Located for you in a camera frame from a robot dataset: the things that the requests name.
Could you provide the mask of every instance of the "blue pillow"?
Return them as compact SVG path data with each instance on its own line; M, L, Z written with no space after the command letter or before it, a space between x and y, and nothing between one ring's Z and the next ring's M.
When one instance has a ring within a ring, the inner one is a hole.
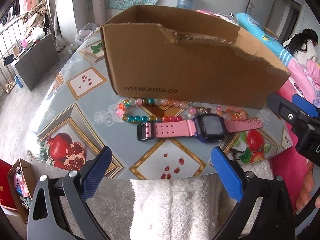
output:
M292 55L274 38L265 34L260 23L246 13L237 13L236 18L241 27L246 29L252 35L256 36L282 61L285 66L288 66L290 60L292 59Z

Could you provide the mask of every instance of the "black hair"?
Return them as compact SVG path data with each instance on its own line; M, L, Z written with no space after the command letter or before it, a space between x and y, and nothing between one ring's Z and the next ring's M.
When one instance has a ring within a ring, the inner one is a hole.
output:
M284 48L293 56L298 50L307 51L308 40L311 40L311 42L318 42L318 35L314 30L304 29L301 33L294 35L290 43Z

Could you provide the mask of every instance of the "fluffy white towel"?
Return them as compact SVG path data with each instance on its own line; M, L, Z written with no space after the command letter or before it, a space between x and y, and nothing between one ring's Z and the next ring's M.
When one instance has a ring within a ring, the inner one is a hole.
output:
M135 195L131 240L207 240L218 231L217 174L131 183Z

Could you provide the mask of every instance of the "blue bottle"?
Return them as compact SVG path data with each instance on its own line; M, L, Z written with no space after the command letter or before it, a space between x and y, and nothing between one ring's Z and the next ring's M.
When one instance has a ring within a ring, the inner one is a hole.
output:
M17 77L17 75L14 77L14 80L15 80L15 82L17 83L17 85L18 85L20 88L23 87L23 85L21 84L20 79Z

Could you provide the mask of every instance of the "metal railing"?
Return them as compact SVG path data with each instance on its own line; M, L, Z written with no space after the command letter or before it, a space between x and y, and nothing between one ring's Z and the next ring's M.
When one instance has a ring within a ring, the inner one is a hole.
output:
M24 15L13 19L7 25L0 27L0 100L4 100L5 84L10 78L14 78L14 70L11 66L4 65L4 58L12 54L14 46L19 47L20 38L24 34Z

